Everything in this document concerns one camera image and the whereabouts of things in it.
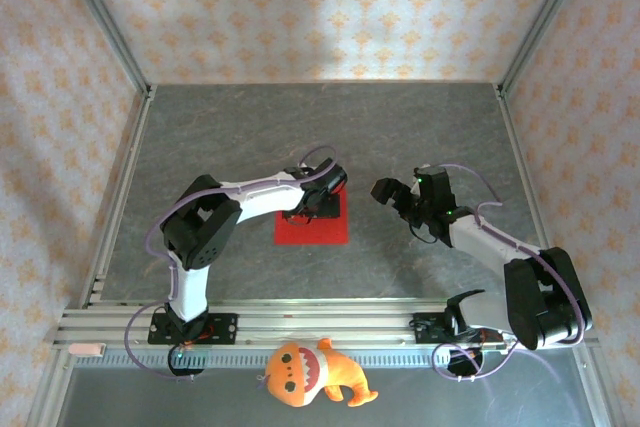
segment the black mounting plate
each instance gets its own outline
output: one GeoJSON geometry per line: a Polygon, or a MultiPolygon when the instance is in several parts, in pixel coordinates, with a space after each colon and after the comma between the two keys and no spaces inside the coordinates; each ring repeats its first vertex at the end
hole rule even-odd
{"type": "Polygon", "coordinates": [[[413,320],[410,323],[416,344],[482,343],[483,341],[480,331],[465,333],[461,338],[448,333],[445,326],[446,317],[443,312],[417,312],[413,314],[413,320]]]}
{"type": "MultiPolygon", "coordinates": [[[[202,345],[233,345],[236,343],[238,332],[238,314],[207,314],[202,339],[193,341],[193,344],[202,345]]],[[[176,325],[164,312],[158,312],[151,317],[149,337],[147,342],[151,345],[176,345],[182,343],[184,338],[176,325]]]]}

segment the black cable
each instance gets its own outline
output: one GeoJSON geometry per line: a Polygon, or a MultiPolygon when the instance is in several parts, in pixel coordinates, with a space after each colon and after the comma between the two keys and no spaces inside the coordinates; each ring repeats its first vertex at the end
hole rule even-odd
{"type": "Polygon", "coordinates": [[[416,232],[413,230],[413,225],[409,224],[409,230],[411,231],[411,234],[418,240],[424,242],[425,244],[435,244],[438,241],[437,237],[433,238],[432,242],[427,242],[426,240],[424,240],[422,237],[420,237],[418,234],[416,234],[416,232]]]}

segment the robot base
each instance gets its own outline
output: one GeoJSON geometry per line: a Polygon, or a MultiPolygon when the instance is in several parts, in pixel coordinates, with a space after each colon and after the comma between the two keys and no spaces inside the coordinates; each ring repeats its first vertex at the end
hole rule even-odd
{"type": "Polygon", "coordinates": [[[217,314],[205,312],[197,319],[180,328],[170,314],[157,312],[151,318],[149,337],[151,345],[176,345],[189,341],[203,345],[233,345],[238,330],[237,314],[217,314]]]}

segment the plush toy fin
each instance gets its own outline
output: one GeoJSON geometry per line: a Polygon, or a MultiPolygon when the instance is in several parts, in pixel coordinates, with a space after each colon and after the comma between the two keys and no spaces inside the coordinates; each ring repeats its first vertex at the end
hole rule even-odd
{"type": "Polygon", "coordinates": [[[320,350],[332,349],[331,339],[320,339],[320,342],[318,342],[318,348],[320,350]]]}
{"type": "Polygon", "coordinates": [[[327,397],[329,397],[329,399],[333,400],[334,402],[342,402],[344,400],[344,397],[342,396],[342,390],[340,390],[339,385],[327,385],[324,388],[324,391],[327,394],[327,397]]]}

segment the gray table surface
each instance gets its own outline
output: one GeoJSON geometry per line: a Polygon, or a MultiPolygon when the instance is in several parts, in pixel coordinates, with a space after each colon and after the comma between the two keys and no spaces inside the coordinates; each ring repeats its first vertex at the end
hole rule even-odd
{"type": "Polygon", "coordinates": [[[379,397],[358,408],[347,407],[348,389],[342,403],[320,392],[307,407],[288,407],[256,389],[262,371],[250,369],[210,369],[176,384],[131,367],[75,368],[58,427],[594,425],[573,354],[540,358],[516,354],[495,375],[461,384],[426,369],[366,369],[379,397]]]}
{"type": "MultiPolygon", "coordinates": [[[[489,84],[292,84],[160,86],[111,258],[103,299],[162,298],[167,266],[143,237],[199,175],[243,181],[294,166],[330,143],[349,175],[347,245],[274,245],[274,215],[239,225],[210,270],[207,295],[227,299],[419,297],[500,288],[466,254],[424,245],[374,181],[410,183],[414,167],[458,162],[483,172],[505,201],[494,224],[529,242],[534,226],[498,103],[489,84]]],[[[318,155],[312,163],[322,160],[318,155]]],[[[490,198],[474,177],[450,171],[458,203],[490,198]]],[[[161,245],[160,235],[156,245],[161,245]]]]}

